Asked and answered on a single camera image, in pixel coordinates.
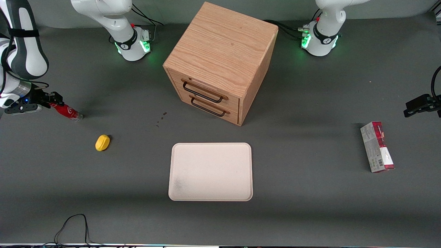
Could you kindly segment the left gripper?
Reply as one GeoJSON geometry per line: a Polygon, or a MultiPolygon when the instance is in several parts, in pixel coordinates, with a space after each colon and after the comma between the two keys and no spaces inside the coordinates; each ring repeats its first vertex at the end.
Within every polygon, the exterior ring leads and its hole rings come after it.
{"type": "Polygon", "coordinates": [[[423,94],[406,103],[406,110],[403,111],[404,117],[408,118],[419,111],[428,110],[428,112],[437,112],[438,117],[441,118],[441,98],[440,95],[430,96],[423,94]]]}

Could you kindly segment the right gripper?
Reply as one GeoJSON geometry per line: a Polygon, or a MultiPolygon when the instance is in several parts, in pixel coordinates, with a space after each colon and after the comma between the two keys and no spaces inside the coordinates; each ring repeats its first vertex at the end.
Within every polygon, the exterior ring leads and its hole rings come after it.
{"type": "Polygon", "coordinates": [[[20,115],[39,112],[42,106],[64,106],[63,97],[57,92],[32,91],[32,103],[13,103],[5,109],[5,114],[20,115]]]}

